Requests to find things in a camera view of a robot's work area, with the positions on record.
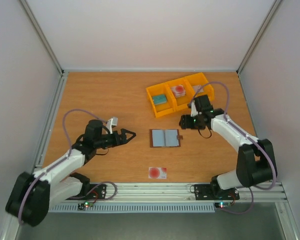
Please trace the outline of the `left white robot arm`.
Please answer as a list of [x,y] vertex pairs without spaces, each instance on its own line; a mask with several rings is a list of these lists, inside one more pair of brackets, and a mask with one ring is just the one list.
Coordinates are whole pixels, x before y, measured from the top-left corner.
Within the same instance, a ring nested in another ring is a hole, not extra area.
[[75,143],[59,159],[36,172],[21,173],[12,188],[5,211],[19,223],[32,227],[40,224],[50,208],[67,199],[86,199],[91,187],[86,178],[75,174],[76,169],[98,155],[98,150],[122,146],[136,137],[125,128],[113,131],[114,123],[90,120]]

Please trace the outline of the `brown leather card holder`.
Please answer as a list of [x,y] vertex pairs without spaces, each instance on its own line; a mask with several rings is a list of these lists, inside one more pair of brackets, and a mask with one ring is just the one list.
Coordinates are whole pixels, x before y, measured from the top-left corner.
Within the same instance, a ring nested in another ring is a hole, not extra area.
[[150,129],[149,136],[151,148],[177,148],[183,140],[178,129]]

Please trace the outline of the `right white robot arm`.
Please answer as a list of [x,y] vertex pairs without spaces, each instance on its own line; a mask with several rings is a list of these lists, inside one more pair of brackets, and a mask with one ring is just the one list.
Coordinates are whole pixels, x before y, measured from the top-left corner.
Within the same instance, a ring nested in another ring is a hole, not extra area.
[[207,95],[195,97],[188,105],[190,114],[182,115],[182,129],[205,130],[223,137],[237,152],[234,170],[212,177],[210,192],[220,199],[238,187],[252,187],[277,180],[275,154],[268,139],[259,139],[236,124],[221,108],[213,108]]

